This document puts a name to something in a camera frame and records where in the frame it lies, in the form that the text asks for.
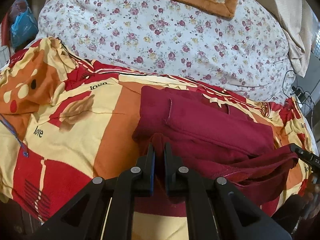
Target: floral bedsheet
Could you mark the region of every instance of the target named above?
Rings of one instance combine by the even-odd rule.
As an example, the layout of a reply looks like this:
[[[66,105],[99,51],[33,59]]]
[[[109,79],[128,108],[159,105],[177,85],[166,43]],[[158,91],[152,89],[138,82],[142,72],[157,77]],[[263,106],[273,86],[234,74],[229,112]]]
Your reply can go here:
[[[238,0],[231,20],[170,0],[51,0],[38,23],[37,39],[58,37],[80,57],[284,102],[288,42],[255,0]]]

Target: orange patterned blanket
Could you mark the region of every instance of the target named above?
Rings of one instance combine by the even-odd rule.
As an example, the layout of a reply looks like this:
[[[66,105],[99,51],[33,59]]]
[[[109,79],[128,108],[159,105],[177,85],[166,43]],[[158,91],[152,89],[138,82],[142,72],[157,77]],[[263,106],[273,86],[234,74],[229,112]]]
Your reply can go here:
[[[132,167],[139,156],[132,133],[145,85],[202,93],[269,125],[275,148],[296,143],[312,152],[294,98],[284,106],[254,102],[203,82],[87,61],[50,37],[16,53],[0,74],[0,192],[46,221],[94,176],[109,179]],[[303,192],[308,176],[299,161],[275,209]],[[187,232],[185,218],[135,213],[133,238],[150,237],[140,223],[160,222],[167,226],[156,239],[174,232],[181,239]]]

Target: maroon towel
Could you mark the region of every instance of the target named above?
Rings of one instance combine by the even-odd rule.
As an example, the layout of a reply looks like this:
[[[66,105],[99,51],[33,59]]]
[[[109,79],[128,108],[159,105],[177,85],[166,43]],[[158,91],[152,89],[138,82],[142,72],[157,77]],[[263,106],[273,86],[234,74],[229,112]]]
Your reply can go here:
[[[289,169],[298,162],[289,146],[274,149],[273,133],[268,125],[255,123],[235,107],[220,108],[201,94],[187,90],[144,86],[140,121],[132,138],[139,143],[141,154],[146,153],[150,140],[158,144],[157,161],[163,152],[160,146],[169,141],[172,153],[181,156],[185,166],[210,179],[226,177],[257,205],[279,196]],[[161,181],[159,171],[161,168],[156,167]],[[165,202],[160,203],[159,196],[150,201],[155,199],[158,206]],[[138,200],[136,210],[146,212],[146,203],[142,210],[139,203]],[[181,210],[148,209],[147,213],[180,216]]]

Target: metal screw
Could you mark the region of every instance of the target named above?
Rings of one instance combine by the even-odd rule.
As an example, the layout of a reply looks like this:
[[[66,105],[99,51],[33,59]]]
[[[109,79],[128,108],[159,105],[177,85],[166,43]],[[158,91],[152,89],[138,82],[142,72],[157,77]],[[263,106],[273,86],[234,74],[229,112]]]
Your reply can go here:
[[[103,181],[103,178],[101,178],[101,177],[95,177],[95,178],[93,178],[93,180],[92,180],[92,182],[93,182],[94,184],[100,184],[102,181]]]
[[[180,171],[181,173],[187,173],[189,171],[189,169],[185,166],[181,166],[178,171]]]
[[[141,169],[139,167],[132,167],[130,170],[132,173],[139,173]]]
[[[227,183],[227,180],[224,177],[219,177],[219,178],[217,178],[217,182],[220,185],[225,185]]]

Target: blue string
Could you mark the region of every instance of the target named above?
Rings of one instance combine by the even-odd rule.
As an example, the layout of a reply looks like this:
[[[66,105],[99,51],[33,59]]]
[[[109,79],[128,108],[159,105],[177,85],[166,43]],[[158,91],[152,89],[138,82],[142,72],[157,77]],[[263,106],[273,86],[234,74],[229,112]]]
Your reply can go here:
[[[0,116],[1,116],[0,123],[2,123],[10,131],[10,133],[13,134],[13,136],[17,139],[17,141],[20,143],[20,146],[23,149],[23,156],[29,157],[28,150],[26,149],[23,142],[18,138],[18,134],[17,134],[16,130],[14,129],[14,127],[4,118],[4,116],[2,114],[0,114]]]

